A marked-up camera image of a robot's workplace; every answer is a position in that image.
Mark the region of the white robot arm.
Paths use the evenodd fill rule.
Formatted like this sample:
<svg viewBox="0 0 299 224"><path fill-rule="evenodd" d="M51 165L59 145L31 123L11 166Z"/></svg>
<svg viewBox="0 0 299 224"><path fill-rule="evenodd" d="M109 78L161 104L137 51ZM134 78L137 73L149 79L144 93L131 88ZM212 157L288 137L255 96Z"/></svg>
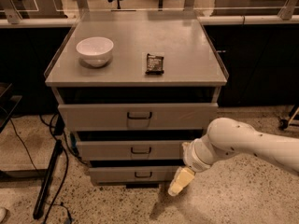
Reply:
<svg viewBox="0 0 299 224"><path fill-rule="evenodd" d="M247 153L267 161L291 174L299 174L299 140L286 136L260 133L251 125L228 118L210 122L206 134L183 147L184 165L170 183L168 194L177 196L194 179L217 161Z"/></svg>

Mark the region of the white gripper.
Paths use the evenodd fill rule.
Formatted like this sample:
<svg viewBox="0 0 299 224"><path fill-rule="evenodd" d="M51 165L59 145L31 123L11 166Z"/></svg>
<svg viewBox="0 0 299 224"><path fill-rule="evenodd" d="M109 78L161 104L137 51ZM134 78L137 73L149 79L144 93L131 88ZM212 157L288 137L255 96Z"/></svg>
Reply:
<svg viewBox="0 0 299 224"><path fill-rule="evenodd" d="M179 167L174 179L168 188L170 196L177 196L186 188L195 177L195 173L201 173L209 169L214 163L214 155L209 144L201 139L185 142L183 146L183 161L187 167Z"/></svg>

